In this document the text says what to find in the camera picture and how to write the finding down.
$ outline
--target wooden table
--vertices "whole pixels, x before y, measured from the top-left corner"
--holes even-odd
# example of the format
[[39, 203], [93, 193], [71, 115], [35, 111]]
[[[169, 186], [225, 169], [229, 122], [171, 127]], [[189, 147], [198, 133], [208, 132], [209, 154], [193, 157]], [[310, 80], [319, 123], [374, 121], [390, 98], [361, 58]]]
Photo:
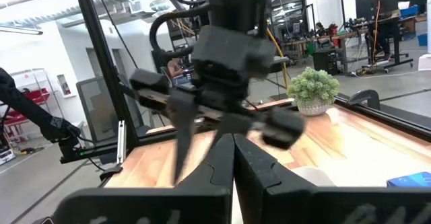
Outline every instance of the wooden table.
[[[183, 177], [204, 158], [213, 135], [195, 135]], [[337, 186], [386, 186], [388, 179], [431, 171], [429, 143], [339, 106], [307, 118], [304, 134], [290, 150], [266, 146], [259, 137], [258, 132], [248, 134], [249, 140], [287, 168], [318, 167]], [[123, 171], [105, 188], [171, 186], [174, 148], [171, 140], [134, 149]]]

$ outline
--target ceiling duct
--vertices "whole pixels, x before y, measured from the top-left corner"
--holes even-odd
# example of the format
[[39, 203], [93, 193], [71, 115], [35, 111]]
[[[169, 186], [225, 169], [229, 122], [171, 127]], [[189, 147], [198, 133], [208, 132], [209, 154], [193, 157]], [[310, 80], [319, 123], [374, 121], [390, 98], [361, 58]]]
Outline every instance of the ceiling duct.
[[[112, 5], [130, 0], [103, 1], [107, 5]], [[101, 0], [94, 0], [94, 5], [100, 7]], [[0, 9], [0, 24], [32, 27], [79, 13], [81, 13], [81, 9], [78, 0], [34, 0], [31, 3], [20, 3]]]

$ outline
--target ceiling light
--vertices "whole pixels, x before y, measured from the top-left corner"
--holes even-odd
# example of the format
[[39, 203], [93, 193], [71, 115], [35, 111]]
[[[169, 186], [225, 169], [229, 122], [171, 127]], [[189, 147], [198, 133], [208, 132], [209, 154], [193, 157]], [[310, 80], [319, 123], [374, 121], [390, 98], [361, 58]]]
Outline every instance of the ceiling light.
[[27, 28], [13, 28], [9, 26], [0, 26], [0, 32], [12, 32], [29, 35], [42, 35], [43, 31], [27, 29]]

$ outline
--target black metal frame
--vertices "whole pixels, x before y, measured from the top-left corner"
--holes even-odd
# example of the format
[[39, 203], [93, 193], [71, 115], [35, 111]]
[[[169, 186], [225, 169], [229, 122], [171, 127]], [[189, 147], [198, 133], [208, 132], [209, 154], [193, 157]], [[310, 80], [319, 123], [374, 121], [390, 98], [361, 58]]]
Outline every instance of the black metal frame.
[[[126, 125], [133, 126], [131, 121], [131, 115], [129, 109], [127, 107], [124, 93], [121, 89], [119, 79], [117, 78], [117, 73], [113, 67], [112, 58], [110, 57], [110, 53], [108, 50], [108, 46], [106, 43], [106, 39], [104, 37], [102, 27], [100, 25], [100, 21], [97, 17], [96, 10], [94, 8], [94, 4], [92, 0], [78, 0], [79, 5], [82, 10], [82, 14], [88, 28], [88, 32], [90, 38], [92, 39], [92, 43], [94, 45], [94, 50], [96, 51], [96, 55], [99, 60], [100, 68], [102, 69], [102, 74], [104, 76], [104, 80], [106, 82], [106, 86], [108, 88], [112, 104], [114, 105], [114, 109], [117, 113], [119, 120], [124, 120]], [[401, 130], [407, 131], [410, 134], [413, 134], [421, 139], [426, 141], [431, 141], [431, 130], [426, 129], [422, 126], [418, 126], [412, 122], [407, 122], [405, 120], [399, 119], [394, 116], [390, 116], [383, 112], [378, 112], [376, 110], [367, 108], [365, 106], [348, 106], [346, 104], [346, 100], [343, 98], [337, 98], [336, 104], [340, 106], [346, 107], [350, 110], [358, 112], [360, 114], [367, 115], [371, 118], [375, 118], [385, 124], [389, 124], [391, 126], [400, 128]], [[281, 104], [278, 106], [284, 106], [287, 108], [293, 108], [291, 103], [286, 102], [285, 104]], [[271, 109], [273, 106], [268, 106], [264, 108], [260, 108], [260, 112], [265, 112]], [[140, 147], [144, 145], [149, 145], [152, 143], [157, 143], [160, 141], [166, 141], [170, 139], [174, 139], [176, 137], [176, 129], [168, 129], [163, 130], [156, 133], [149, 133], [143, 138], [138, 139], [137, 133], [133, 127], [127, 128], [127, 150], [130, 153], [135, 147]], [[199, 127], [198, 132], [204, 132], [211, 130], [206, 126]], [[89, 157], [95, 157], [107, 153], [114, 153], [117, 151], [117, 142], [109, 143], [103, 146], [96, 146], [93, 149], [88, 149], [82, 151], [83, 154], [74, 158], [74, 159], [65, 159], [62, 163], [67, 163], [70, 161], [77, 161], [80, 159], [86, 159]]]

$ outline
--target concrete floor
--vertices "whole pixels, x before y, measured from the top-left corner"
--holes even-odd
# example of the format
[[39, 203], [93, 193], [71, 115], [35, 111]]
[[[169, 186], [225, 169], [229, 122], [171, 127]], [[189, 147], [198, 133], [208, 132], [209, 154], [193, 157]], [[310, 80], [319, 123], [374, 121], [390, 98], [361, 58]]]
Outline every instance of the concrete floor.
[[[361, 78], [339, 75], [337, 78], [340, 81], [340, 92], [352, 95], [362, 89], [375, 89], [380, 98], [384, 99], [431, 87], [431, 72], [414, 73], [418, 68], [418, 58], [426, 53], [426, 49], [418, 46], [416, 38], [402, 42], [401, 48], [403, 52], [410, 53], [410, 57], [413, 58], [413, 68], [407, 64], [392, 68], [388, 75], [377, 74]], [[355, 57], [356, 53], [356, 48], [349, 48], [347, 55]], [[366, 61], [360, 61], [350, 64], [349, 68], [354, 70], [364, 64]], [[305, 66], [312, 67], [312, 63], [290, 67], [288, 72], [291, 77], [295, 77], [304, 70]], [[268, 78], [284, 84], [281, 73], [271, 74]], [[279, 92], [282, 94], [286, 90], [269, 81], [253, 80], [249, 100], [268, 102], [270, 96]], [[385, 104], [431, 117], [430, 101], [431, 92], [427, 92], [387, 100]], [[143, 114], [143, 118], [148, 124], [147, 112]], [[158, 117], [154, 117], [154, 121], [156, 126], [162, 125]], [[164, 119], [164, 123], [169, 124], [169, 121]], [[85, 129], [85, 131], [86, 136], [90, 136], [88, 130]], [[49, 143], [36, 139], [31, 142], [31, 145], [49, 145]], [[0, 224], [31, 223], [33, 220], [50, 215], [59, 202], [73, 191], [99, 185], [100, 171], [90, 162], [77, 161], [62, 165], [59, 162], [60, 156], [58, 146], [51, 145], [39, 153], [18, 156], [13, 161], [0, 166], [0, 215], [2, 216]]]

